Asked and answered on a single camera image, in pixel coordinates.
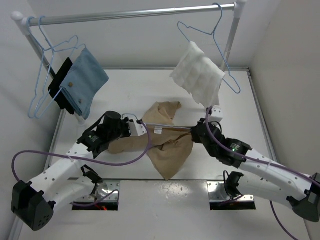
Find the beige t shirt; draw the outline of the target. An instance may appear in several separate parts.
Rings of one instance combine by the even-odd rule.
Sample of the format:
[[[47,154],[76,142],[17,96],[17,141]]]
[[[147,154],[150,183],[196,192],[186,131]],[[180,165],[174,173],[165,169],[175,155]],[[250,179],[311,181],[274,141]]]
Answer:
[[[173,126],[173,119],[177,110],[182,107],[179,101],[156,102],[144,114],[145,124],[162,124]],[[163,127],[162,133],[155,133],[156,127],[149,126],[151,147],[147,152],[153,166],[167,181],[173,178],[182,168],[190,156],[194,143],[190,131],[177,130],[172,127]],[[148,143],[148,136],[132,136],[121,138],[109,145],[108,152],[120,154],[143,150]]]

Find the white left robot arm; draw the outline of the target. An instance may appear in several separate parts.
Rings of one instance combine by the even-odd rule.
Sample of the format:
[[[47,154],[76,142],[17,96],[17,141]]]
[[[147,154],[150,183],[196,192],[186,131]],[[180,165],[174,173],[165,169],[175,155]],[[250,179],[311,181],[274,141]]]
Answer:
[[[54,213],[76,199],[95,192],[103,180],[88,163],[121,138],[133,137],[144,127],[118,112],[107,111],[86,129],[65,155],[29,181],[17,180],[12,189],[11,211],[34,232]]]

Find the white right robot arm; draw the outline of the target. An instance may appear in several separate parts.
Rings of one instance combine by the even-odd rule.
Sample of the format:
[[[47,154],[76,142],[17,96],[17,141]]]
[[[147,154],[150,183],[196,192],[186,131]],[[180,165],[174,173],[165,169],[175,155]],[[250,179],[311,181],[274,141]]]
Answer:
[[[201,119],[191,128],[194,143],[224,165],[234,167],[224,181],[230,197],[254,195],[291,209],[299,217],[320,221],[320,175],[303,174],[260,154],[247,143],[226,138],[221,130]]]

